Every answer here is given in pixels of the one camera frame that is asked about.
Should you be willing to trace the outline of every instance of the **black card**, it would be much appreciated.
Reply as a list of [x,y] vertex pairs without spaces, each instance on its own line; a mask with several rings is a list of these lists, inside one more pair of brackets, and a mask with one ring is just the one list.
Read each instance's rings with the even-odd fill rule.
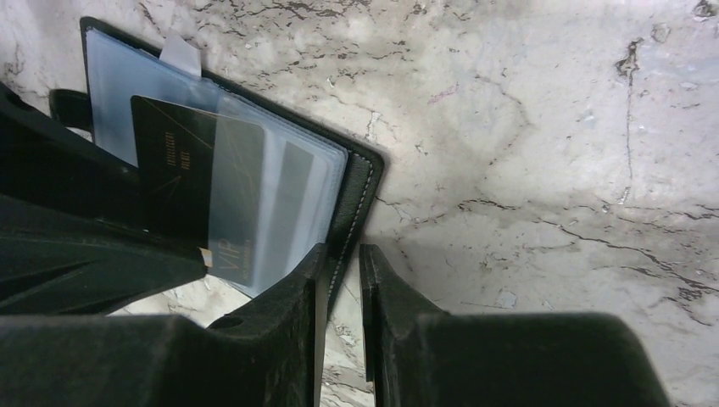
[[262,127],[141,96],[132,97],[131,107],[149,228],[208,248],[211,274],[250,285]]

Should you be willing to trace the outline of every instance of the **marble surface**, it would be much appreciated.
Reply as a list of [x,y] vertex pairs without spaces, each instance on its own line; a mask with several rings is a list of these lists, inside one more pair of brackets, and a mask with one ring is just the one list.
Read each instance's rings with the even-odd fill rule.
[[[596,310],[680,406],[719,405],[719,8],[696,0],[0,0],[0,80],[84,90],[78,19],[203,64],[390,163],[365,241],[456,313]],[[372,405],[356,264],[322,405]],[[207,324],[209,278],[120,313]]]

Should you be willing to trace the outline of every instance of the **black leather wallet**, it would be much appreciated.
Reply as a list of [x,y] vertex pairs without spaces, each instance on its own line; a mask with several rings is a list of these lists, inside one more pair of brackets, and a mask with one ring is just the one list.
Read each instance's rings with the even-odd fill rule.
[[[83,53],[85,54],[86,61],[85,34],[87,30],[90,29],[99,30],[130,47],[143,50],[155,57],[158,57],[160,54],[160,50],[156,47],[152,47],[146,42],[100,20],[84,17],[80,20],[80,26]],[[371,150],[367,146],[349,137],[345,137],[335,131],[318,125],[314,121],[285,109],[277,103],[273,103],[259,94],[249,91],[212,72],[203,70],[203,77],[214,81],[228,92],[246,98],[256,106],[276,114],[285,120],[289,120],[293,124],[312,131],[319,137],[324,137],[347,149],[348,162],[326,239],[327,255],[325,271],[330,281],[328,297],[331,309],[337,299],[341,281],[349,265],[350,256],[360,239],[360,233],[365,225],[367,215],[370,212],[370,207],[373,203],[372,197],[379,187],[382,172],[384,171],[384,160],[382,156],[378,152]],[[82,94],[60,89],[54,90],[50,92],[51,116],[68,127],[80,128],[92,132],[91,97],[91,94]]]

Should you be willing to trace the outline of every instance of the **card holder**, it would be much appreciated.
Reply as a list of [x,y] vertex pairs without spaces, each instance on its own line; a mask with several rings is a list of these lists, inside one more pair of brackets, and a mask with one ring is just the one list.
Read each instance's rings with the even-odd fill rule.
[[[152,56],[153,58],[157,58],[159,56],[158,49],[150,47],[148,44],[141,42],[122,31],[118,31],[114,27],[107,25],[102,21],[86,17],[81,19],[83,49],[86,55],[86,69],[88,68],[86,35],[89,31],[93,30],[99,31],[106,36],[123,42],[129,48],[135,48],[148,53],[148,56]],[[326,234],[328,256],[325,268],[326,273],[331,279],[331,286],[328,295],[330,297],[330,303],[332,304],[337,296],[339,283],[348,267],[349,257],[354,251],[354,247],[359,240],[360,232],[369,213],[372,202],[371,197],[374,196],[378,188],[379,181],[384,170],[382,156],[361,143],[317,125],[311,120],[307,120],[302,116],[284,109],[276,103],[262,98],[261,96],[217,75],[209,72],[203,72],[203,79],[199,80],[198,83],[202,83],[203,81],[212,81],[219,87],[219,89],[221,89],[221,91],[229,94],[231,98],[236,98],[243,103],[249,103],[254,107],[260,108],[267,114],[273,114],[274,116],[281,118],[281,120],[289,126],[293,126],[301,131],[306,131],[315,135],[315,137],[319,137],[325,142],[335,143],[344,148],[344,151],[347,154],[347,162],[343,170],[341,177],[342,182],[339,186],[339,193],[334,204],[332,216],[328,222],[329,225]],[[56,97],[55,103],[51,104],[62,104],[61,102],[64,94],[55,93],[54,96]],[[91,101],[95,98],[93,89],[90,89],[89,97]],[[219,106],[215,106],[215,108],[217,111],[220,111]],[[65,118],[71,118],[75,124],[73,125],[74,127],[80,127],[78,125],[77,117],[73,117],[73,115],[68,112],[64,112],[62,116]],[[311,211],[313,209],[302,208],[301,210]]]

